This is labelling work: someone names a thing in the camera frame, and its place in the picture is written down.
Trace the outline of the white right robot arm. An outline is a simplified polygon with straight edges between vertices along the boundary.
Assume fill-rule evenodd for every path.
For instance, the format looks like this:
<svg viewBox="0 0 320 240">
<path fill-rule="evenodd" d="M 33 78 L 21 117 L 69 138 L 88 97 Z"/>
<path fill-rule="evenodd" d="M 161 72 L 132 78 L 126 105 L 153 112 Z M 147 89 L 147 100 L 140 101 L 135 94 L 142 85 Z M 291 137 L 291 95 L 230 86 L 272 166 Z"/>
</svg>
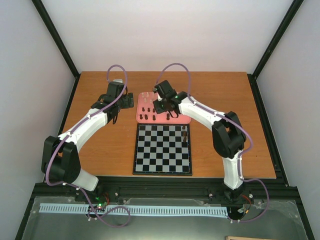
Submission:
<svg viewBox="0 0 320 240">
<path fill-rule="evenodd" d="M 224 197 L 235 202 L 244 191 L 242 154 L 247 140 L 237 114 L 209 108 L 184 91 L 178 93 L 167 80 L 155 85 L 153 92 L 157 94 L 153 105 L 158 114 L 185 115 L 211 131 L 213 148 L 223 162 Z"/>
</svg>

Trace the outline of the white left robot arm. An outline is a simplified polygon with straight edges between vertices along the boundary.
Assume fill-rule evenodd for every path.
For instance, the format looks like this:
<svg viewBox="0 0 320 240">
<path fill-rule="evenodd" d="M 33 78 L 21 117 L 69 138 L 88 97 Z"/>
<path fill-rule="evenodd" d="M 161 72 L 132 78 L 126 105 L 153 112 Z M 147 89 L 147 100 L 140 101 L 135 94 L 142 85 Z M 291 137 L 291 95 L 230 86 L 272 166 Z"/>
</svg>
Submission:
<svg viewBox="0 0 320 240">
<path fill-rule="evenodd" d="M 41 171 L 45 180 L 57 180 L 86 190 L 92 201 L 103 198 L 104 188 L 99 179 L 83 170 L 79 152 L 84 144 L 109 122 L 115 124 L 121 109 L 134 106 L 133 93 L 122 82 L 112 81 L 105 94 L 90 107 L 87 114 L 73 127 L 57 137 L 49 136 L 44 141 Z"/>
</svg>

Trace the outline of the pink plastic tray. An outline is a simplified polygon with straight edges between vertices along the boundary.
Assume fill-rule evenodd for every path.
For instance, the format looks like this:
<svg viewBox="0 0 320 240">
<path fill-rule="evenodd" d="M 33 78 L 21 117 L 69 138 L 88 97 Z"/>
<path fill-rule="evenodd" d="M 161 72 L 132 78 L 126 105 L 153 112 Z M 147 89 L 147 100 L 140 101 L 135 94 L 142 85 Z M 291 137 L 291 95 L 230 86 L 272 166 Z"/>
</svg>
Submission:
<svg viewBox="0 0 320 240">
<path fill-rule="evenodd" d="M 144 103 L 145 98 L 142 98 L 142 93 L 145 94 L 145 98 L 146 98 L 147 92 L 141 92 L 137 98 L 136 120 L 138 123 L 140 124 L 189 124 L 190 123 L 191 118 L 183 114 L 180 114 L 177 118 L 173 118 L 170 115 L 170 120 L 167 121 L 166 120 L 167 114 L 170 114 L 170 113 L 164 112 L 161 114 L 157 114 L 156 111 L 154 110 L 153 103 L 150 104 L 150 100 L 155 101 L 158 99 L 158 94 L 155 93 L 155 97 L 154 99 L 152 99 L 153 92 L 149 92 L 149 98 L 146 98 L 147 103 Z M 155 121 L 152 120 L 153 115 L 155 115 L 156 117 Z"/>
</svg>

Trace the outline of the black and white chessboard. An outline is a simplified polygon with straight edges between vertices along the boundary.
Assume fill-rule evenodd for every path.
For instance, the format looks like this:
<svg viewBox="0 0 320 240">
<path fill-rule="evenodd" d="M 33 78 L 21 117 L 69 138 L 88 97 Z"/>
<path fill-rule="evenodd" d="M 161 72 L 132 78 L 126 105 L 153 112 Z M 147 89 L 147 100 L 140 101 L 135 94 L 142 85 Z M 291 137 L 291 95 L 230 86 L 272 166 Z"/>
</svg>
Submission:
<svg viewBox="0 0 320 240">
<path fill-rule="evenodd" d="M 187 131 L 186 142 L 183 142 L 183 131 Z M 137 124 L 132 173 L 192 176 L 190 125 Z"/>
</svg>

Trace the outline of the black aluminium frame rail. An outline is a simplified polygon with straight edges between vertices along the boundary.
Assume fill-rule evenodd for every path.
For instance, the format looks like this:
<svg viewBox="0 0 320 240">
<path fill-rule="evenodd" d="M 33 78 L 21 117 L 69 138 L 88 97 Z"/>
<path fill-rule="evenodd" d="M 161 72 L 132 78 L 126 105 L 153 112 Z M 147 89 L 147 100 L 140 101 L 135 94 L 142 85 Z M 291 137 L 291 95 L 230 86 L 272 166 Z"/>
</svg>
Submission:
<svg viewBox="0 0 320 240">
<path fill-rule="evenodd" d="M 227 188 L 220 178 L 183 178 L 183 177 L 100 177 L 98 189 L 88 195 L 97 202 L 99 195 L 108 194 L 112 203 L 120 203 L 131 198 L 143 199 L 194 199 L 209 204 L 237 206 L 252 195 L 252 203 L 259 200 L 302 200 L 296 187 L 285 185 L 277 179 L 264 180 L 265 187 L 257 181 L 245 183 L 236 197 L 231 199 Z"/>
</svg>

